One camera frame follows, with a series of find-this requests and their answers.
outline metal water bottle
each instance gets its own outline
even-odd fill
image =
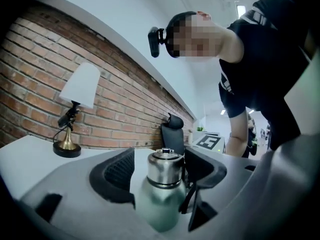
[[[182,181],[184,159],[162,148],[147,158],[148,173],[135,201],[136,212],[158,232],[172,229],[179,220],[179,207],[186,198]]]

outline black chair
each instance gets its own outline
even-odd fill
[[[183,155],[184,145],[184,121],[173,114],[169,114],[168,122],[161,124],[162,146],[174,150],[175,153]]]

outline man's arm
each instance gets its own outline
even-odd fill
[[[225,153],[241,157],[248,144],[248,115],[244,110],[241,114],[230,118],[231,137],[225,146]]]

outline black cable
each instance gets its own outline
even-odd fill
[[[61,133],[64,129],[66,129],[68,127],[68,125],[66,125],[64,128],[62,128],[60,131],[58,131],[54,136],[53,136],[53,143],[55,143],[55,138],[56,136]]]

